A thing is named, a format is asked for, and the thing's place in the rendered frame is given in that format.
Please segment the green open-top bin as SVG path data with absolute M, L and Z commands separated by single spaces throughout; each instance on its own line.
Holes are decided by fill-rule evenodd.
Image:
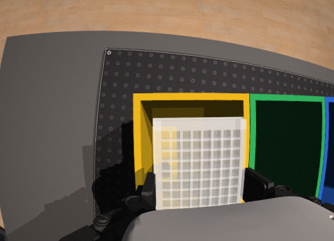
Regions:
M 249 107 L 248 167 L 273 181 L 274 186 L 287 185 L 293 194 L 318 198 L 324 162 L 325 97 L 249 94 Z

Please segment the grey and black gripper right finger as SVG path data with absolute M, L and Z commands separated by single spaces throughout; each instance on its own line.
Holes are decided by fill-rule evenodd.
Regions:
M 334 205 L 330 203 L 322 204 L 316 196 L 304 196 L 293 194 L 292 188 L 287 185 L 276 185 L 274 182 L 264 177 L 262 174 L 248 167 L 245 168 L 244 175 L 244 202 L 258 201 L 263 199 L 278 198 L 283 196 L 299 196 L 334 213 Z

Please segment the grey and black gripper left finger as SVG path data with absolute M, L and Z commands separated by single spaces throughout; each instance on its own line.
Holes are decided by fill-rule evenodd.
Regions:
M 124 206 L 97 216 L 92 225 L 86 225 L 59 241 L 122 241 L 133 219 L 144 212 L 154 210 L 156 210 L 155 173 L 148 172 L 144 185 L 138 185 L 135 195 L 128 196 Z

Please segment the yellow open-top bin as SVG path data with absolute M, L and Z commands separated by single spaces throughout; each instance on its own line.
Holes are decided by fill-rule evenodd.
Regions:
M 191 108 L 160 108 L 191 107 Z M 244 117 L 249 161 L 249 93 L 134 93 L 134 166 L 136 189 L 154 172 L 153 118 Z

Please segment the blue bin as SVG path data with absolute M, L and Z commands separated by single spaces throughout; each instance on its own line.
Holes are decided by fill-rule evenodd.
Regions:
M 324 202 L 334 204 L 334 97 L 325 97 L 325 110 L 324 162 L 318 199 L 322 204 Z

